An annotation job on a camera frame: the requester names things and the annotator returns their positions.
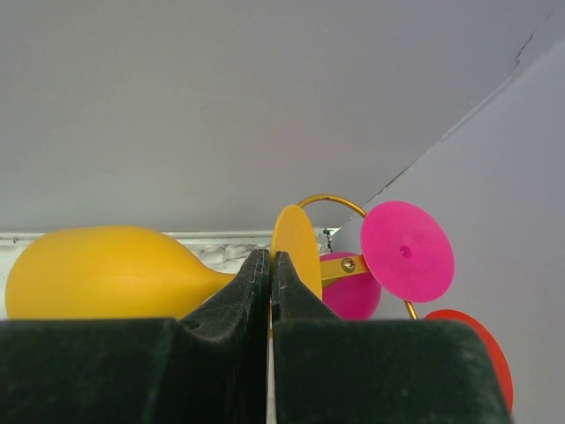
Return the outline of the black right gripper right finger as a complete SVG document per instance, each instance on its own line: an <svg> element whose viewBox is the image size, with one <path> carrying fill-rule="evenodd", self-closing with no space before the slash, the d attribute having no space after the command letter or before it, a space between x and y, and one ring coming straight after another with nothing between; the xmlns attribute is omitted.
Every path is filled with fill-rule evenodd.
<svg viewBox="0 0 565 424"><path fill-rule="evenodd" d="M275 409L281 423L509 423L485 344L453 321L345 321L272 268Z"/></svg>

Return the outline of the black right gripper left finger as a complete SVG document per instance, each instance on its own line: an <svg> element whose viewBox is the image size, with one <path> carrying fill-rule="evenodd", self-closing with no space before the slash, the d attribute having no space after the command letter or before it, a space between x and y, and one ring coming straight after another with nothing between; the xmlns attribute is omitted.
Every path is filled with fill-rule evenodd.
<svg viewBox="0 0 565 424"><path fill-rule="evenodd" d="M185 318L1 324L4 423L262 423L270 259Z"/></svg>

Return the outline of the yellow plastic wine glass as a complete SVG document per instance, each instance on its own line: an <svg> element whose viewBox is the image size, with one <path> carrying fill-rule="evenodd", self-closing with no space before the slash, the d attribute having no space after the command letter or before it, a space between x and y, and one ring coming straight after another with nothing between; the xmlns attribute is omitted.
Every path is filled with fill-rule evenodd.
<svg viewBox="0 0 565 424"><path fill-rule="evenodd" d="M25 248L7 277L5 307L11 320L182 318L233 279L159 231L70 228Z"/></svg>

